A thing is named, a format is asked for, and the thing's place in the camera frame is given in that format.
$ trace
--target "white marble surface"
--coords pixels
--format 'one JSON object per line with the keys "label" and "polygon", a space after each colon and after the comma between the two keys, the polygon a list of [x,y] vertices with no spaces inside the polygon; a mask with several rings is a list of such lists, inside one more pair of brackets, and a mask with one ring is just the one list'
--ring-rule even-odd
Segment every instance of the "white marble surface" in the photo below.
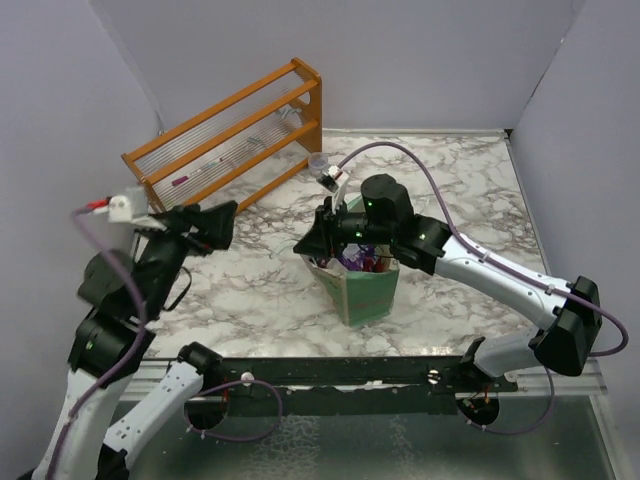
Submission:
{"label": "white marble surface", "polygon": [[[337,163],[375,139],[328,136],[324,150]],[[433,172],[463,233],[542,271],[501,137],[391,140],[414,151]],[[281,170],[301,158],[296,148],[282,152],[215,195],[213,202],[242,199],[268,178],[265,169]],[[356,162],[351,171],[353,195],[366,177],[389,173],[407,187],[416,212],[443,218],[426,178],[401,152],[377,148]],[[225,356],[445,355],[463,353],[477,336],[502,335],[527,325],[518,314],[465,285],[401,267],[392,313],[367,326],[344,326],[322,287],[291,251],[325,195],[305,170],[237,217],[228,252],[187,259],[193,286],[175,311],[152,325],[157,338],[149,355],[173,357],[192,341]],[[207,200],[203,207],[210,204]],[[178,279],[174,291],[185,283]]]}

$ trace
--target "wooden frame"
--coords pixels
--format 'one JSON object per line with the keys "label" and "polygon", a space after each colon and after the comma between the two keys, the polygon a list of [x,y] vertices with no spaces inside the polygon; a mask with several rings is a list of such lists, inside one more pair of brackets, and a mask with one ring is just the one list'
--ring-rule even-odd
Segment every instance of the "wooden frame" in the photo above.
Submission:
{"label": "wooden frame", "polygon": [[[176,158],[171,158],[170,161],[164,162],[162,165],[154,168],[153,171],[149,171],[147,168],[147,171],[143,172],[139,167],[140,162],[147,155],[153,154],[163,146],[168,146],[169,142],[173,140],[178,141],[181,136],[187,135],[192,131],[192,129],[202,125],[203,122],[209,121],[216,115],[224,112],[247,97],[258,94],[261,89],[267,87],[273,82],[276,82],[278,79],[290,74],[291,72],[295,73],[295,75],[297,75],[297,77],[302,81],[301,85],[281,94],[275,100],[270,101],[268,105],[249,112],[240,121],[234,122],[223,131],[207,138],[205,141],[194,146],[194,148],[189,151],[181,152]],[[300,97],[307,93],[309,95],[309,102],[305,103],[300,99]],[[280,67],[257,82],[243,88],[235,95],[232,95],[226,100],[223,100],[222,102],[187,120],[183,124],[163,133],[133,152],[123,154],[122,159],[138,178],[139,183],[144,186],[152,208],[155,211],[165,211],[168,207],[167,202],[165,199],[161,198],[162,195],[160,195],[155,188],[159,182],[165,180],[170,175],[175,174],[178,170],[189,165],[194,160],[201,158],[202,155],[205,155],[207,152],[210,152],[214,148],[222,145],[224,142],[232,139],[235,135],[238,135],[257,122],[265,119],[269,115],[279,112],[281,108],[295,109],[301,121],[301,126],[294,128],[287,135],[272,145],[264,145],[264,149],[262,151],[250,156],[249,158],[243,159],[241,165],[233,168],[220,178],[215,179],[214,182],[181,202],[183,205],[197,203],[293,141],[297,141],[309,153],[322,151],[322,80],[320,75],[318,75],[313,68],[302,60],[294,58],[288,64]],[[269,184],[265,185],[245,200],[239,202],[238,211],[240,212],[244,210],[249,205],[262,198],[265,194],[301,171],[306,165],[307,159],[305,158],[303,161],[275,178]]]}

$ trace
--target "dish rack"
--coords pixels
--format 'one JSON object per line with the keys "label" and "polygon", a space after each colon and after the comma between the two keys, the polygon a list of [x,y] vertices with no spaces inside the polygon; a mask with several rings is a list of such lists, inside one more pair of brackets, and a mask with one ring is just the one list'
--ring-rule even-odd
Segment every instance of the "dish rack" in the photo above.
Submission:
{"label": "dish rack", "polygon": [[[204,200],[294,141],[322,151],[322,80],[298,58],[122,159],[160,212]],[[306,165],[305,158],[270,179],[238,212]]]}

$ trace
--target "green bag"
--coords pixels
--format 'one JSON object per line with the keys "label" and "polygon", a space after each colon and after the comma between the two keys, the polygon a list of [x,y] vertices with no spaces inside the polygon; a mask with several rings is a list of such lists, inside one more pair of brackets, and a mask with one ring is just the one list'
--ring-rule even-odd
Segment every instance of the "green bag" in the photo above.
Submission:
{"label": "green bag", "polygon": [[[363,212],[364,204],[358,198],[347,208],[353,212]],[[389,247],[382,247],[382,255],[390,256]],[[350,272],[320,268],[311,259],[301,255],[313,276],[324,286],[342,323],[362,325],[388,315],[393,307],[393,297],[400,274],[398,262],[385,258],[387,271],[380,273]]]}

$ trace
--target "clear plastic cup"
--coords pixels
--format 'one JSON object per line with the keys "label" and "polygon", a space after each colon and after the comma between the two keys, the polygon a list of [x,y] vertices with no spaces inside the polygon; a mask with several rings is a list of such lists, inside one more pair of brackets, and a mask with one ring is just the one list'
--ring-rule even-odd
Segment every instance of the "clear plastic cup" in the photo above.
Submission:
{"label": "clear plastic cup", "polygon": [[307,160],[311,175],[318,178],[322,171],[329,166],[329,157],[326,153],[315,152],[309,155]]}

